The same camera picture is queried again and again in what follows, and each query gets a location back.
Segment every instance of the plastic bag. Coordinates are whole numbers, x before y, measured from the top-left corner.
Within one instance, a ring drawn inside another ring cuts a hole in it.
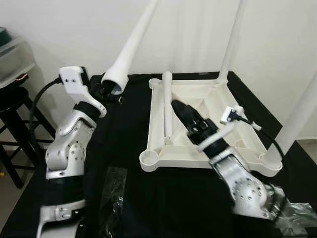
[[[306,237],[305,228],[317,228],[317,215],[309,203],[287,201],[275,225],[285,237]]]
[[[127,170],[108,167],[104,183],[100,221],[101,234],[106,238],[116,238],[122,233],[122,209]]]

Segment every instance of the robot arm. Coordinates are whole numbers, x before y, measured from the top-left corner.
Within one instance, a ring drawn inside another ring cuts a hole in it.
[[[105,94],[103,100],[98,97],[97,100],[91,95],[84,68],[64,67],[60,70],[60,77],[76,105],[57,128],[55,140],[46,151],[47,187],[45,203],[40,211],[38,238],[45,237],[45,234],[41,235],[45,223],[78,220],[82,216],[86,147],[97,126],[97,119],[106,115],[104,104],[110,96]]]
[[[210,119],[203,119],[191,106],[174,100],[172,107],[188,129],[191,142],[208,156],[212,168],[226,183],[235,203],[233,213],[275,221],[285,202],[283,190],[253,176],[239,153],[223,139],[234,128],[234,117],[240,116],[243,108],[227,108],[221,118],[226,126],[218,130]]]

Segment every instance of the table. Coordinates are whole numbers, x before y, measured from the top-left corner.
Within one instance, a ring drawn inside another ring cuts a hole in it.
[[[215,79],[217,72],[174,74],[173,79]],[[108,114],[98,127],[87,148],[84,193],[90,232],[98,230],[99,201],[108,166],[128,169],[123,223],[124,237],[279,237],[272,223],[231,214],[232,201],[225,184],[211,170],[159,168],[144,172],[139,154],[146,148],[151,106],[150,78],[159,74],[130,75],[123,105],[107,108]],[[91,81],[98,81],[93,76]],[[228,87],[246,116],[256,121],[272,136],[281,124],[267,108],[230,72]],[[266,148],[270,142],[259,134]],[[286,155],[282,170],[267,178],[273,184],[288,186],[291,202],[309,202],[317,211],[317,165],[295,142]],[[1,237],[34,237],[39,207],[43,199],[45,173],[38,167],[9,217]]]

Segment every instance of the white pole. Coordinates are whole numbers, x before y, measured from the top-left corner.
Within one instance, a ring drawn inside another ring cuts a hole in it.
[[[172,101],[172,79],[171,72],[164,72],[162,75],[164,89],[164,125],[165,137],[170,138],[173,135],[173,108]]]
[[[234,19],[234,23],[233,23],[233,26],[231,29],[231,34],[229,37],[227,49],[226,49],[226,52],[224,54],[224,58],[222,61],[220,74],[217,78],[217,82],[227,80],[229,67],[230,67],[230,63],[231,63],[231,58],[232,58],[232,53],[234,50],[235,42],[237,41],[237,38],[239,36],[240,28],[241,28],[241,23],[242,23],[242,19],[243,19],[243,12],[245,9],[245,5],[246,5],[246,0],[240,0],[239,6],[238,6],[238,9],[236,12],[236,16]]]
[[[284,154],[296,140],[298,134],[303,129],[305,123],[310,118],[317,107],[317,72],[310,81],[308,87],[294,107],[286,124],[276,137],[276,142],[281,147]],[[280,166],[281,157],[272,144],[267,153],[263,156],[262,162],[267,166],[277,169]]]
[[[134,55],[143,39],[159,0],[151,0],[143,12],[130,37],[122,48],[114,64],[106,71],[102,82],[109,80],[116,83],[113,94],[121,94],[128,82],[128,71]]]

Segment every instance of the black cable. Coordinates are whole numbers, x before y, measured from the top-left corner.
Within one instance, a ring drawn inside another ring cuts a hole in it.
[[[60,77],[56,78],[55,80],[53,80],[52,82],[48,83],[47,85],[45,85],[40,92],[38,92],[38,94],[36,95],[33,104],[31,106],[30,109],[30,116],[29,116],[29,130],[30,130],[30,138],[31,138],[31,144],[37,154],[37,156],[39,157],[39,160],[42,158],[42,149],[40,147],[40,145],[37,143],[36,141],[36,137],[35,137],[35,133],[34,133],[34,125],[33,125],[33,118],[34,118],[34,111],[36,108],[36,105],[40,99],[40,97],[43,95],[43,93],[51,86],[53,86],[54,84],[59,84],[61,83],[62,80]]]
[[[245,118],[243,118],[241,116],[239,116],[237,118],[237,120],[241,120],[241,121],[243,121],[243,122],[245,122],[245,123],[247,123],[249,125],[252,125],[254,123],[254,122],[252,122],[250,120],[247,120],[247,119],[245,119]],[[282,157],[282,161],[285,161],[285,155],[284,155],[281,147],[279,146],[279,144],[276,142],[276,140],[273,137],[271,137],[262,127],[261,127],[261,129],[259,131],[262,132],[263,135],[265,135],[273,143],[273,145],[276,147],[278,153]],[[287,169],[286,169],[286,166],[284,166],[284,171],[286,173],[288,173]],[[279,206],[279,211],[278,211],[276,217],[274,218],[273,222],[276,222],[278,220],[278,218],[281,216],[282,211],[283,211],[283,209],[284,209],[284,207],[286,205],[286,201],[287,201],[287,198],[286,198],[286,196],[284,196],[284,198],[283,198],[283,200],[282,200],[282,202],[281,202],[281,204]]]

